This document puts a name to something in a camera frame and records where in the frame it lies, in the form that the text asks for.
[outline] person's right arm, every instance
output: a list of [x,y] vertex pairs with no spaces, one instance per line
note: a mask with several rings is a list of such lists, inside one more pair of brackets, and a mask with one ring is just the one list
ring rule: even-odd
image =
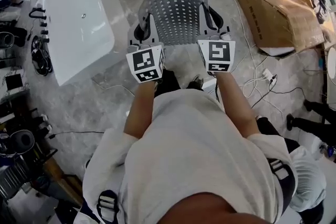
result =
[[215,73],[225,112],[244,138],[260,133],[254,112],[229,72]]

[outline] round white object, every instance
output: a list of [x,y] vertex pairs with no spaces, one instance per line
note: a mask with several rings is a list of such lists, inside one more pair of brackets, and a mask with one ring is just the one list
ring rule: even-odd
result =
[[336,75],[336,50],[330,48],[327,58],[327,72],[331,79],[335,78]]

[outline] brown cardboard box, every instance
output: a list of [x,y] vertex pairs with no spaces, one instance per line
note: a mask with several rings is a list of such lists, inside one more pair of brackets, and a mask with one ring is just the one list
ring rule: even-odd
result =
[[[304,1],[309,7],[313,8],[311,0],[302,0]],[[320,25],[323,35],[324,35],[324,48],[329,49],[332,45],[336,44],[336,36],[335,30],[332,23],[331,16],[329,14],[328,18]]]
[[324,42],[314,11],[301,0],[238,1],[260,48],[299,52]]

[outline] forearm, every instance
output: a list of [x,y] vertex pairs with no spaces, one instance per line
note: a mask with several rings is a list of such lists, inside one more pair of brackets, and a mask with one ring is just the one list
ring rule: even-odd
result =
[[152,123],[155,82],[149,81],[139,85],[124,132],[140,139]]
[[225,112],[241,135],[259,133],[255,115],[231,73],[215,73]]

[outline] perforated chair backrest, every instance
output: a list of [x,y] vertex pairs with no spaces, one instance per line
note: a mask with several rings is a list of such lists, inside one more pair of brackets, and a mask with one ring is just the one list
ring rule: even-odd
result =
[[199,11],[208,0],[144,0],[139,9],[139,24],[147,32],[152,14],[159,40],[165,45],[196,43],[200,35]]

